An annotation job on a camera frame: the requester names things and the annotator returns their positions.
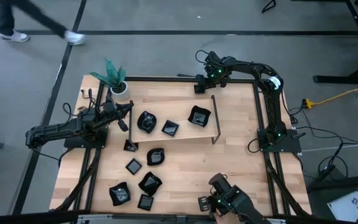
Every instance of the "white flower pot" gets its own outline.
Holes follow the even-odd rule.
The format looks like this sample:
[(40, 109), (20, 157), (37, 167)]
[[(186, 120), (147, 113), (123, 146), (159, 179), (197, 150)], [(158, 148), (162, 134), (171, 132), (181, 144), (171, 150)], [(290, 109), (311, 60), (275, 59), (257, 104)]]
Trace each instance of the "white flower pot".
[(114, 90), (110, 87), (111, 97), (113, 98), (114, 101), (124, 101), (129, 98), (130, 94), (129, 94), (128, 83), (123, 81), (123, 84), (125, 84), (125, 90), (122, 93), (115, 93)]

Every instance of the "potted plant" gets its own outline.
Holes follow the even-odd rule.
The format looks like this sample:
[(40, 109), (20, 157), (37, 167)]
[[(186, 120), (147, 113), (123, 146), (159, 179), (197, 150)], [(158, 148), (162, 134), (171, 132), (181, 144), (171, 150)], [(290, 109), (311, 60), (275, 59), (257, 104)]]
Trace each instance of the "potted plant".
[(109, 59), (104, 59), (104, 64), (106, 65), (107, 76), (100, 75), (96, 72), (91, 72), (90, 74), (101, 80), (106, 85), (110, 86), (110, 91), (113, 99), (123, 101), (129, 97), (128, 84), (124, 81), (126, 72), (122, 67), (119, 68), (118, 72)]

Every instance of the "white sneaker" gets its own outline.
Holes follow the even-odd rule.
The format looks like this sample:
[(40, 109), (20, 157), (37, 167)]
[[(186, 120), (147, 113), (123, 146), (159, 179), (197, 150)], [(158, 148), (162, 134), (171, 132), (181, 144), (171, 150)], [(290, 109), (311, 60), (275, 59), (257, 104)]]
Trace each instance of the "white sneaker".
[(25, 41), (28, 41), (30, 39), (29, 35), (23, 34), (23, 33), (18, 32), (18, 31), (13, 31), (13, 34), (11, 36), (0, 34), (0, 37), (3, 40), (14, 41), (14, 42), (25, 42)]
[(77, 34), (76, 32), (67, 30), (65, 32), (65, 39), (68, 41), (69, 44), (79, 45), (85, 42), (85, 35)]

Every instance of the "concrete floor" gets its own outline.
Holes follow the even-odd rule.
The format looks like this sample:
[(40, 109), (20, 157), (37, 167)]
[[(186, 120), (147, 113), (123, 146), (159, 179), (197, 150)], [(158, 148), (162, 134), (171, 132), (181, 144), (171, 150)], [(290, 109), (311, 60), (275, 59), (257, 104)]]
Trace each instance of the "concrete floor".
[[(80, 5), (80, 0), (34, 2), (67, 27), (73, 26)], [(357, 30), (344, 3), (284, 0), (261, 14), (266, 2), (88, 0), (80, 30)], [(16, 26), (46, 30), (19, 11)], [(65, 41), (54, 35), (33, 35), (23, 44), (0, 40), (0, 141), (5, 142), (0, 149), (0, 215), (11, 212), (29, 155), (24, 133), (40, 124), (65, 47)], [(197, 74), (204, 73), (194, 59), (198, 49), (270, 65), (285, 81), (289, 108), (299, 106), (302, 98), (319, 101), (354, 88), (316, 84), (313, 75), (345, 76), (358, 68), (358, 38), (353, 37), (90, 35), (84, 46), (73, 47), (50, 124), (66, 120), (62, 104), (75, 105), (82, 76), (103, 73), (103, 58), (123, 65), (127, 75)], [(312, 126), (358, 140), (357, 96), (350, 94), (307, 111)], [(297, 126), (306, 124), (302, 115), (298, 119)], [(304, 150), (338, 145), (338, 140), (316, 139), (305, 132)], [(62, 141), (42, 149), (55, 157), (62, 151)], [(304, 173), (315, 176), (318, 163), (333, 152), (304, 152)], [(358, 175), (358, 148), (344, 149), (340, 156), (349, 166), (349, 176)], [(344, 172), (341, 164), (338, 167)], [(48, 210), (57, 172), (56, 161), (40, 157), (23, 212)]]

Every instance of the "black pants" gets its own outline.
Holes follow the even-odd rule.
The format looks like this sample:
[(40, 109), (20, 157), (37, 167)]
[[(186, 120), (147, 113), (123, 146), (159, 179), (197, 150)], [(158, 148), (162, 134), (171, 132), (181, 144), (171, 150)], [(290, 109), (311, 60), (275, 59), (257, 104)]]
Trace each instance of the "black pants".
[(20, 10), (28, 14), (42, 25), (48, 27), (52, 32), (64, 38), (66, 27), (57, 23), (53, 19), (47, 17), (43, 12), (30, 0), (0, 0), (0, 33), (4, 35), (12, 35), (15, 26), (13, 18), (12, 6), (18, 7)]

